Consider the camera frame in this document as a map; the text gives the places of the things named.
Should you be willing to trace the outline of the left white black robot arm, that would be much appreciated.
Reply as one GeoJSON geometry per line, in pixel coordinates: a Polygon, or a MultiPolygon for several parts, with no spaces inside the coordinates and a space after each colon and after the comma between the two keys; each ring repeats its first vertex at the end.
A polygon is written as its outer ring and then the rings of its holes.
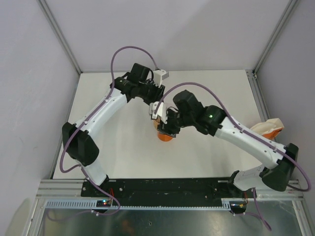
{"type": "Polygon", "coordinates": [[[91,190],[97,196],[108,193],[108,175],[99,162],[99,148],[94,139],[103,125],[131,99],[141,98],[149,105],[152,120],[167,122],[166,106],[161,102],[165,86],[162,81],[169,73],[135,63],[130,72],[116,78],[106,95],[84,117],[62,127],[63,152],[77,162],[93,182],[91,190]]]}

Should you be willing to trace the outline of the orange glass flask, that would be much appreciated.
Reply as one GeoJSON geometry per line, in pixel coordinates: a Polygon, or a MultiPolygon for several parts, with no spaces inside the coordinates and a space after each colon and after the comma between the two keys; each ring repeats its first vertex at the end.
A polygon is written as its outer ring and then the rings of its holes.
{"type": "Polygon", "coordinates": [[[161,133],[159,131],[157,132],[157,137],[163,142],[169,142],[169,141],[171,141],[173,139],[173,137],[171,137],[171,136],[169,136],[167,134],[163,134],[163,133],[161,133]]]}

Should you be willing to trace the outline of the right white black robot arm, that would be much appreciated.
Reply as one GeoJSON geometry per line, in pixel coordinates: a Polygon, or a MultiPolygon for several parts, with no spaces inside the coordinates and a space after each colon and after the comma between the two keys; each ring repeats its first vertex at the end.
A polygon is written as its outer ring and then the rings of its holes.
{"type": "Polygon", "coordinates": [[[227,192],[239,197],[244,191],[267,186],[283,192],[294,170],[299,148],[295,144],[273,142],[246,128],[223,109],[211,105],[204,107],[193,93],[184,90],[173,102],[175,110],[164,103],[157,105],[154,114],[160,117],[159,132],[176,137],[181,128],[193,126],[204,135],[211,135],[230,142],[256,158],[261,165],[247,171],[235,171],[229,178],[227,192]]]}

